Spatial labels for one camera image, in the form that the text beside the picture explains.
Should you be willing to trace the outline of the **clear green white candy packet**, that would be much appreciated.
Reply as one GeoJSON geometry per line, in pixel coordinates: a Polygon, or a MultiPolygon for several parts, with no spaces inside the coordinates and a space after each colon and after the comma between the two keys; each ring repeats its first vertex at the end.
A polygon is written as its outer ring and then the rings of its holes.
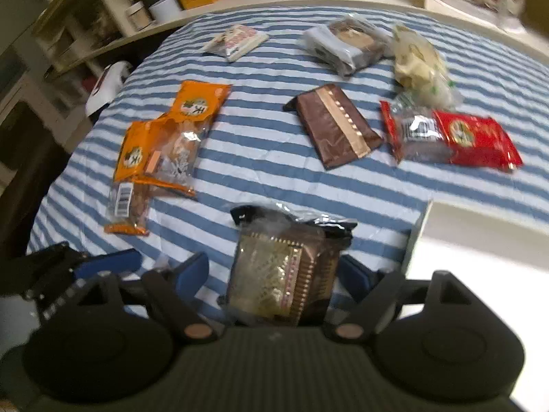
{"type": "Polygon", "coordinates": [[[454,82],[441,72],[435,72],[430,80],[406,77],[402,86],[404,90],[392,101],[397,110],[427,107],[452,111],[464,101],[454,82]]]}

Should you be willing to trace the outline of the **red snack packet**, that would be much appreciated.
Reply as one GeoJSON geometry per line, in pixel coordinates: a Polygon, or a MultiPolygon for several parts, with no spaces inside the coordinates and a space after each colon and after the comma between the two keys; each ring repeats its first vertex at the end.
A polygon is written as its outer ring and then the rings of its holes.
{"type": "Polygon", "coordinates": [[[454,114],[381,101],[396,161],[419,161],[513,171],[523,160],[505,130],[490,117],[454,114]]]}

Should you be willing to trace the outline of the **clear white pastry packet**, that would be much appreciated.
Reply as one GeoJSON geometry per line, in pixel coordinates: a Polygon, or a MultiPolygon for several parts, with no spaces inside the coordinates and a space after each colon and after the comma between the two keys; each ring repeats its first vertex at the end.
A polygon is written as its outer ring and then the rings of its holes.
{"type": "Polygon", "coordinates": [[[341,77],[394,57],[392,39],[357,13],[306,30],[302,44],[308,53],[328,63],[341,77]]]}

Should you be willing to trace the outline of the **blue white striped blanket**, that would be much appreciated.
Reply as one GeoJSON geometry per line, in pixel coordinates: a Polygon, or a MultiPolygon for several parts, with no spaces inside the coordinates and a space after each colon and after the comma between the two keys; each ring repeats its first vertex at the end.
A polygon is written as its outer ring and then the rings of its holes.
{"type": "Polygon", "coordinates": [[[135,248],[149,268],[162,255],[185,261],[209,258],[209,277],[196,310],[220,319],[238,232],[233,204],[279,201],[355,219],[350,253],[371,269],[403,260],[409,233],[434,198],[505,209],[548,220],[548,68],[485,36],[416,13],[365,10],[390,31],[403,24],[427,38],[445,58],[464,97],[466,114],[496,119],[523,159],[513,173],[456,165],[396,164],[388,147],[325,170],[299,117],[283,106],[295,95],[337,82],[327,65],[309,56],[302,33],[346,14],[335,7],[264,7],[199,17],[171,34],[129,76],[114,103],[77,146],[51,185],[27,245],[37,251],[67,242],[91,255],[135,248]],[[201,53],[214,36],[235,24],[269,39],[235,62],[201,53]],[[185,80],[228,84],[231,94],[209,131],[196,162],[196,199],[158,197],[148,211],[145,237],[104,232],[111,182],[129,125],[153,120],[172,105],[185,80]]]}

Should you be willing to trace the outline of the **brown chocolate snack packet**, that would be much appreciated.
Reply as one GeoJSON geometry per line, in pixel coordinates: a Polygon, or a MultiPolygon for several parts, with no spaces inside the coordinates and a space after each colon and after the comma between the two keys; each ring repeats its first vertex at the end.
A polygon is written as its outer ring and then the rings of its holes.
{"type": "Polygon", "coordinates": [[[298,114],[325,169],[361,159],[383,145],[383,138],[338,85],[302,92],[283,110],[298,114]]]}

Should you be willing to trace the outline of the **white space heater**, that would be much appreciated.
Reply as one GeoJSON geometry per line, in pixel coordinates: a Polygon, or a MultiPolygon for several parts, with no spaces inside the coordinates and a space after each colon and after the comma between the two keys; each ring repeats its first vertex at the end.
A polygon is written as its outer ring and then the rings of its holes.
{"type": "Polygon", "coordinates": [[[131,68],[129,62],[121,60],[104,69],[85,103],[85,114],[92,125],[97,123],[102,111],[120,92],[130,75],[131,68]]]}

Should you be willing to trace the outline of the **small brown jar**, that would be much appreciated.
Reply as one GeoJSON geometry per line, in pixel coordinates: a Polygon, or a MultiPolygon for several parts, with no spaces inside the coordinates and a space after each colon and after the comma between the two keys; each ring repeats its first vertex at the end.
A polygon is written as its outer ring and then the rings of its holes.
{"type": "Polygon", "coordinates": [[[126,10],[127,18],[136,31],[141,31],[152,24],[152,19],[143,2],[137,1],[126,10]]]}

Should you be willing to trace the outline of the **cream yellow snack packet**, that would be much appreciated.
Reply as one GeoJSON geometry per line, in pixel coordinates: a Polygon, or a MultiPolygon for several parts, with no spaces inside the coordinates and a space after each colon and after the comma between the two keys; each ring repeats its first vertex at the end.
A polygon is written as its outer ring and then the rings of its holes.
{"type": "Polygon", "coordinates": [[[393,27],[393,53],[395,79],[404,88],[422,88],[448,76],[447,64],[435,47],[405,25],[393,27]]]}

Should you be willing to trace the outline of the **white cylindrical cup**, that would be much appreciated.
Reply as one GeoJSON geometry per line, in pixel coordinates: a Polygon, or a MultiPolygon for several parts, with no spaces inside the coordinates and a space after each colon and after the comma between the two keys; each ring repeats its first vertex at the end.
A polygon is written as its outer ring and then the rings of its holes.
{"type": "Polygon", "coordinates": [[[158,0],[149,6],[149,11],[157,24],[176,21],[183,13],[178,0],[158,0]]]}

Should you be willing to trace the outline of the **black gold snack packet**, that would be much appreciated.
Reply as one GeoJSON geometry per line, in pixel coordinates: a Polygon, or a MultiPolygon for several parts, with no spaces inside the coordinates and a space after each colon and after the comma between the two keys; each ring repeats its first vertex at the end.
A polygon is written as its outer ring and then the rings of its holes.
{"type": "Polygon", "coordinates": [[[239,237],[219,300],[226,315],[245,325],[320,327],[357,222],[282,204],[237,205],[230,214],[239,237]]]}

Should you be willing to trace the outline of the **orange snack packet with barcode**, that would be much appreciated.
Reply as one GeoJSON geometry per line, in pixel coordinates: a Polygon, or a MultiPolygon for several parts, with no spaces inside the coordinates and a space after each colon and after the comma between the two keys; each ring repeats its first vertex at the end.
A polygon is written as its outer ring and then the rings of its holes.
{"type": "Polygon", "coordinates": [[[104,232],[127,235],[149,233],[147,214],[151,179],[145,170],[153,152],[163,147],[169,135],[162,120],[137,121],[130,125],[115,165],[104,232]]]}

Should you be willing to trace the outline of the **orange snack packet with sticks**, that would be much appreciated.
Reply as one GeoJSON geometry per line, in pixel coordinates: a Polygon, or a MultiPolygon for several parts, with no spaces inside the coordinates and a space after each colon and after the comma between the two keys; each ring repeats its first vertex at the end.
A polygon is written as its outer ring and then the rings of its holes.
{"type": "Polygon", "coordinates": [[[231,89],[230,85],[183,81],[170,109],[153,119],[162,120],[170,135],[147,165],[150,185],[196,196],[192,187],[196,158],[231,89]]]}

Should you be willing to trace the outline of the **white cardboard box tray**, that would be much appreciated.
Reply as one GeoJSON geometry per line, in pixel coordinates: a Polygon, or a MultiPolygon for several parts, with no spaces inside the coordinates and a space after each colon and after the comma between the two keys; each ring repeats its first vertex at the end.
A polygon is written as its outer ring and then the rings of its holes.
{"type": "Polygon", "coordinates": [[[521,339],[525,365],[512,398],[548,408],[548,227],[517,214],[432,201],[411,231],[409,279],[448,271],[521,339]]]}

